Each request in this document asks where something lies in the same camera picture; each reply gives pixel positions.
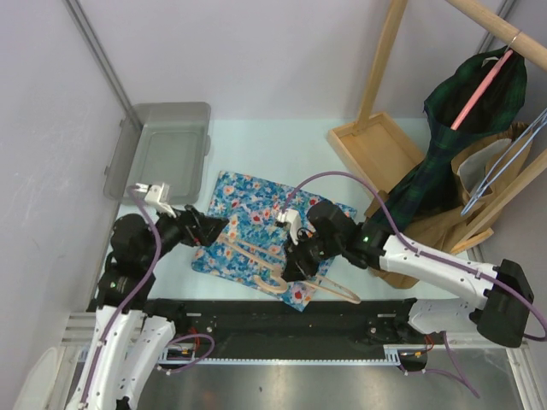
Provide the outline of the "beige wooden hanger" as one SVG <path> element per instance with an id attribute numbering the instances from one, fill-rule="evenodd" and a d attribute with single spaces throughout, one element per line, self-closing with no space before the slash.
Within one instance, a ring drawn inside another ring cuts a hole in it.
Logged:
<path id="1" fill-rule="evenodd" d="M 224 243 L 227 247 L 231 248 L 234 252 L 237 252 L 247 257 L 251 263 L 255 263 L 260 268 L 264 268 L 269 271 L 269 277 L 272 281 L 275 282 L 275 285 L 268 284 L 267 282 L 265 282 L 260 277 L 259 274 L 253 275 L 253 281 L 261 290 L 274 293 L 275 295 L 280 295 L 288 291 L 289 285 L 281 277 L 281 273 L 282 273 L 281 265 L 271 264 L 268 261 L 265 261 L 261 257 L 257 256 L 256 254 L 251 253 L 250 251 L 240 246 L 240 244 L 242 243 L 244 246 L 247 246 L 250 249 L 252 247 L 252 244 L 239 239 L 230 238 L 227 234 L 221 234 L 219 238 L 217 239 L 217 241 L 219 243 Z M 305 280 L 303 281 L 303 283 L 314 290 L 323 290 L 333 296 L 336 296 L 337 298 L 345 302 L 349 302 L 356 305 L 362 302 L 362 299 L 353 291 L 343 287 L 342 285 L 332 281 L 331 279 L 321 275 L 317 275 L 317 278 L 323 282 L 327 282 L 328 284 L 331 284 L 333 286 L 333 289 L 322 286 L 321 284 L 317 284 L 314 281 Z"/>

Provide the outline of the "blue floral garment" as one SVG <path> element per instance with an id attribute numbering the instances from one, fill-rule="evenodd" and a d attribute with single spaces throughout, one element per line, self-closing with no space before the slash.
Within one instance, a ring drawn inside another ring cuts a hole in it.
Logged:
<path id="1" fill-rule="evenodd" d="M 248 174 L 221 171 L 207 214 L 228 218 L 229 223 L 221 234 L 252 244 L 250 249 L 242 243 L 240 246 L 283 268 L 283 243 L 288 232 L 285 228 L 277 227 L 275 221 L 285 199 L 292 191 L 293 188 L 286 184 Z M 333 259 L 323 261 L 317 274 L 309 281 L 333 289 L 331 284 L 317 278 L 317 275 L 326 277 L 332 263 Z M 193 257 L 191 268 L 196 272 L 228 279 L 274 296 L 299 312 L 307 307 L 317 291 L 305 285 L 303 281 L 287 282 L 288 291 L 280 295 L 261 290 L 253 281 L 253 275 L 259 274 L 265 282 L 275 285 L 269 277 L 269 271 L 251 263 L 247 257 L 218 241 L 209 247 L 199 248 Z"/>

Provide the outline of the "dark green garment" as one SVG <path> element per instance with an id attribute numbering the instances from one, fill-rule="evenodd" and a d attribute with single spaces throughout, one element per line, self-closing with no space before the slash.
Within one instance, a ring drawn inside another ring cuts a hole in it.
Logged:
<path id="1" fill-rule="evenodd" d="M 431 138 L 424 160 L 387 194 L 385 205 L 401 231 L 420 217 L 456 207 L 451 162 L 464 149 L 509 129 L 524 105 L 527 72 L 523 56 L 514 54 L 462 122 L 451 124 L 479 83 L 504 54 L 504 48 L 469 57 L 439 84 L 424 102 Z"/>

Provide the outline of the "light blue wire hanger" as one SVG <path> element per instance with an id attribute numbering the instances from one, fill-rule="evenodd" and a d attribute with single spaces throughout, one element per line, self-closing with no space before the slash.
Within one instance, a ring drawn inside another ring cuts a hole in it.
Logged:
<path id="1" fill-rule="evenodd" d="M 546 112 L 547 109 L 545 108 L 497 159 L 491 170 L 488 171 L 484 178 L 479 182 L 477 189 L 471 195 L 469 202 L 462 209 L 461 216 L 464 216 L 471 211 L 471 208 L 485 194 L 486 190 L 506 171 L 546 126 Z"/>

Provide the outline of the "pink plastic hanger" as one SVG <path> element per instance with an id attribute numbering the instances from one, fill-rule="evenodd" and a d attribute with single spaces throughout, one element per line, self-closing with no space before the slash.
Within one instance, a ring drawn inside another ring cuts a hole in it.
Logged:
<path id="1" fill-rule="evenodd" d="M 461 112 L 453 123 L 450 126 L 450 129 L 453 131 L 456 131 L 462 122 L 466 119 L 466 117 L 469 115 L 471 110 L 473 109 L 474 105 L 477 103 L 477 101 L 482 97 L 482 95 L 485 93 L 486 89 L 490 86 L 492 81 L 495 79 L 495 77 L 499 74 L 501 71 L 503 65 L 508 61 L 508 59 L 514 54 L 514 51 L 507 50 L 503 56 L 497 60 L 495 65 L 490 69 L 490 71 L 487 73 L 487 75 L 482 79 L 482 81 L 479 83 L 477 89 L 473 92 L 469 100 L 466 102 L 466 104 L 463 106 Z"/>

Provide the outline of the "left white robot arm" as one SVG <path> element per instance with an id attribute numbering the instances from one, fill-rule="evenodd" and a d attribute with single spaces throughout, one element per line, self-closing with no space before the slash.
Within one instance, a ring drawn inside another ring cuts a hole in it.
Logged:
<path id="1" fill-rule="evenodd" d="M 156 264 L 178 245 L 213 245 L 228 222 L 187 205 L 155 220 L 141 211 L 114 223 L 91 345 L 69 409 L 137 408 L 168 343 L 191 336 L 183 304 L 148 299 Z"/>

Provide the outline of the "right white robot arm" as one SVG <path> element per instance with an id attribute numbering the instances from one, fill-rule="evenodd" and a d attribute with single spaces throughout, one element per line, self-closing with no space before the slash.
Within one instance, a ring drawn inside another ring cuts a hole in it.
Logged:
<path id="1" fill-rule="evenodd" d="M 453 296 L 415 301 L 409 313 L 396 318 L 394 331 L 405 343 L 423 334 L 475 328 L 486 340 L 518 348 L 525 336 L 533 293 L 522 267 L 503 260 L 499 265 L 463 261 L 374 222 L 356 223 L 328 200 L 307 213 L 313 226 L 306 232 L 300 213 L 287 209 L 276 218 L 287 229 L 283 248 L 286 282 L 311 279 L 319 265 L 343 256 L 361 269 L 394 272 L 432 284 Z"/>

